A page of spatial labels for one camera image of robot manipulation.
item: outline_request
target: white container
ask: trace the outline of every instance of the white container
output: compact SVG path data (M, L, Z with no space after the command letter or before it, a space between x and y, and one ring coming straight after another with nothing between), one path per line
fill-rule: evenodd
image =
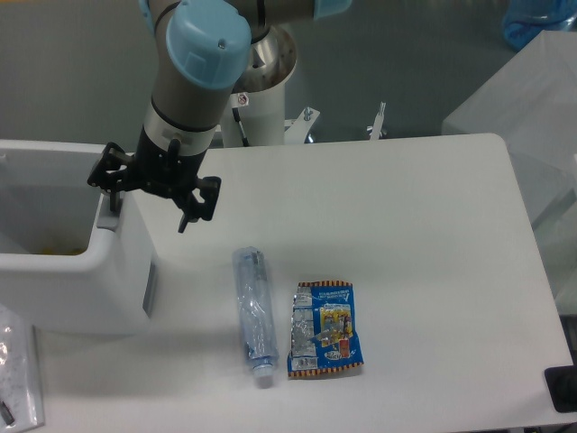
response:
M0 303L42 329L126 335L150 321L154 246L132 194L111 216L87 185L102 150L0 141Z

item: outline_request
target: snack bag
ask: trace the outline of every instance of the snack bag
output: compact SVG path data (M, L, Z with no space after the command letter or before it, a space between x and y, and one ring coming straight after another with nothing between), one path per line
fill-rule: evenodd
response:
M337 373L363 364L351 283L299 283L291 322L289 377Z

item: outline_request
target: white tabletop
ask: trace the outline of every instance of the white tabletop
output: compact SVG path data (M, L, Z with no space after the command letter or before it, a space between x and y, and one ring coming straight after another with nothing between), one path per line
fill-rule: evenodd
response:
M543 371L571 363L535 239L495 135L210 151L215 219L140 194L160 256L148 333L39 333L45 433L451 432L577 420ZM243 364L231 253L270 263L275 384ZM365 365L289 380L292 296L354 284Z

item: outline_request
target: clear plastic bottle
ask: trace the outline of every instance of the clear plastic bottle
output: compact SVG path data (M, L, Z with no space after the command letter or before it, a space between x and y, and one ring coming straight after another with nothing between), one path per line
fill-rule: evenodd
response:
M519 51L542 30L570 30L575 17L577 0L510 0L503 36Z
M257 379L271 378L279 350L264 256L254 247L237 250L233 267L247 363Z

